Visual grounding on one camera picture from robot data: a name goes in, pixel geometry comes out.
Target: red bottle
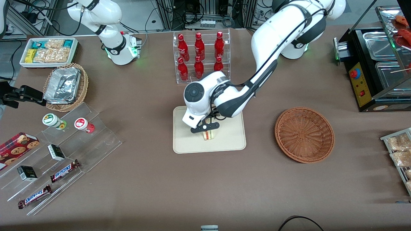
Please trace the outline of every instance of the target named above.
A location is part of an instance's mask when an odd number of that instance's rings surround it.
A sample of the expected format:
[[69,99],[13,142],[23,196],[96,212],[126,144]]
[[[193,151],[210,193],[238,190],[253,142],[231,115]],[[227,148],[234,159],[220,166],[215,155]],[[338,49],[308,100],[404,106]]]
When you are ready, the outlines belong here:
[[196,56],[196,63],[194,64],[194,69],[196,70],[197,79],[201,79],[204,74],[204,64],[201,61],[200,56]]
[[180,74],[181,81],[186,82],[188,80],[188,69],[182,57],[178,57],[178,73]]
[[178,52],[180,53],[180,57],[183,57],[184,61],[188,62],[188,60],[190,60],[190,55],[188,54],[187,43],[184,41],[184,35],[179,34],[177,38],[178,38]]
[[196,55],[200,56],[201,60],[204,60],[206,57],[206,51],[200,32],[196,33],[196,43],[194,44],[194,47],[196,49]]
[[214,43],[214,56],[217,58],[218,56],[223,57],[224,56],[224,40],[223,40],[223,32],[219,31],[217,32],[217,39],[215,40]]
[[216,59],[215,59],[215,64],[214,64],[214,71],[215,72],[217,72],[217,71],[223,71],[223,64],[221,63],[221,56],[218,56]]

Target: brown table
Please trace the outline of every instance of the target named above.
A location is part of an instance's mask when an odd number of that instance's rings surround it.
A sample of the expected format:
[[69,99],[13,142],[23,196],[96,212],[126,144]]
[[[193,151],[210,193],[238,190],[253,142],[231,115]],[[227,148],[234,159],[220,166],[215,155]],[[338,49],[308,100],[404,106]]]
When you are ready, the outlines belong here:
[[[124,143],[35,216],[17,215],[1,199],[0,230],[277,230],[291,215],[327,231],[410,230],[411,205],[394,203],[409,197],[379,137],[410,127],[411,113],[358,112],[348,75],[333,62],[332,38],[347,28],[328,27],[299,60],[280,58],[243,111],[244,150],[183,155],[172,148],[173,109],[184,105],[185,87],[175,83],[172,33],[150,34],[141,58],[126,66],[107,58],[98,37],[78,37],[75,61],[90,78],[85,101]],[[231,30],[231,38],[232,81],[241,83],[255,71],[251,35]],[[22,68],[16,85],[42,89],[49,72]],[[294,106],[330,121],[336,142],[324,161],[299,164],[278,147],[274,123]],[[8,108],[0,142],[37,134],[48,112],[27,102]],[[316,230],[296,220],[283,230],[303,227]]]

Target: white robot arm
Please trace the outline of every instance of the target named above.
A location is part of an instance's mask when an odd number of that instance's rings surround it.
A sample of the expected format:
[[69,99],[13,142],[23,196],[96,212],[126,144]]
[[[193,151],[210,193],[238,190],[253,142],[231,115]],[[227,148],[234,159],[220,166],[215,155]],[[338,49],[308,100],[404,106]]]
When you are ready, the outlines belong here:
[[280,53],[293,41],[306,45],[317,40],[325,30],[326,17],[338,18],[346,4],[345,0],[281,2],[278,12],[261,25],[252,37],[256,73],[241,85],[232,84],[222,72],[213,72],[188,84],[184,90],[187,105],[182,119],[184,123],[198,129],[206,117],[215,118],[220,114],[232,118],[238,115],[275,70]]
[[121,9],[111,0],[77,0],[67,4],[69,15],[99,36],[109,58],[117,65],[125,65],[139,56],[141,40],[123,35],[115,24],[122,18]]

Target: brown wicker basket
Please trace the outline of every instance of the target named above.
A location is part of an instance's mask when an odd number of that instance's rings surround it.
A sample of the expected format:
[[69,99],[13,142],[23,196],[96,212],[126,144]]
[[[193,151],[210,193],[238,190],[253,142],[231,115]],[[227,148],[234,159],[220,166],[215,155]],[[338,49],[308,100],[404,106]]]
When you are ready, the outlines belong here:
[[[50,110],[59,111],[59,112],[68,112],[68,111],[71,111],[71,110],[75,109],[76,107],[78,107],[85,99],[85,95],[87,94],[87,88],[88,88],[87,73],[84,71],[83,67],[81,67],[80,65],[78,65],[76,63],[70,63],[70,64],[63,65],[63,66],[57,67],[57,68],[69,68],[69,67],[75,67],[75,68],[77,68],[81,71],[79,89],[77,90],[77,99],[72,104],[49,104],[49,103],[47,103],[46,107]],[[47,86],[48,86],[48,82],[50,81],[51,73],[50,73],[50,75],[48,75],[46,83],[44,84],[43,94],[47,90]]]
[[290,158],[301,163],[316,163],[330,155],[334,132],[320,113],[306,107],[284,111],[275,123],[275,138]]

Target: cookie box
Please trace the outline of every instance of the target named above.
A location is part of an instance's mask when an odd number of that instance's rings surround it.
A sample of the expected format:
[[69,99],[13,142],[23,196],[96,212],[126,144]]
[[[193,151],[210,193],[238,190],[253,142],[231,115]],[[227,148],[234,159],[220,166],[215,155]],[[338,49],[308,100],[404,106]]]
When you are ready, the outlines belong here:
[[23,132],[7,140],[0,145],[0,171],[39,144],[36,137]]

